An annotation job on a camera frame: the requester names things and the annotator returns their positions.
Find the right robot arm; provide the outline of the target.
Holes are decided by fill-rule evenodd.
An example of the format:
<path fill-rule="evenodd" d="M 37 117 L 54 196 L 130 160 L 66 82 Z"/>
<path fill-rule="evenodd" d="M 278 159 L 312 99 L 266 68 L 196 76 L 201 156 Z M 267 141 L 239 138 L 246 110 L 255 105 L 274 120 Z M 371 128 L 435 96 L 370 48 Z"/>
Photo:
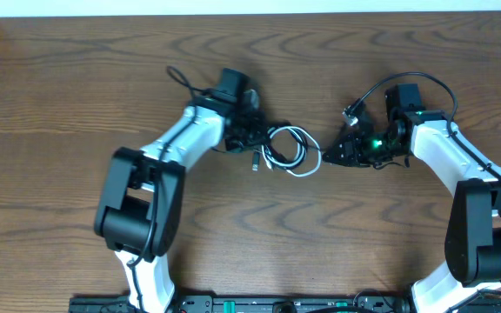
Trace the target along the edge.
<path fill-rule="evenodd" d="M 336 139 L 322 158 L 380 170 L 396 157 L 415 157 L 453 197 L 444 262 L 415 282 L 394 311 L 459 312 L 483 296 L 501 296 L 501 167 L 461 134 L 451 116 L 427 110 L 416 84 L 397 84 L 384 97 L 386 131 L 374 131 L 364 101 L 357 100 L 344 110 L 355 131 Z"/>

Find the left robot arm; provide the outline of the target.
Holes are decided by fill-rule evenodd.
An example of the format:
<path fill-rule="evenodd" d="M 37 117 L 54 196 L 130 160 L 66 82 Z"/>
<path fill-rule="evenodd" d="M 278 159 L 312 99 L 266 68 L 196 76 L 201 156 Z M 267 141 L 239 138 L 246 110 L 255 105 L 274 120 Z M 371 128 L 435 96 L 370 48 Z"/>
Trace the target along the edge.
<path fill-rule="evenodd" d="M 169 77 L 190 93 L 180 119 L 138 150 L 121 147 L 111 159 L 94 231 L 121 262 L 130 288 L 129 312 L 165 312 L 176 288 L 167 252 L 180 224 L 187 173 L 220 144 L 229 129 L 258 108 L 244 73 L 224 68 L 216 85 L 199 89 L 177 68 Z"/>

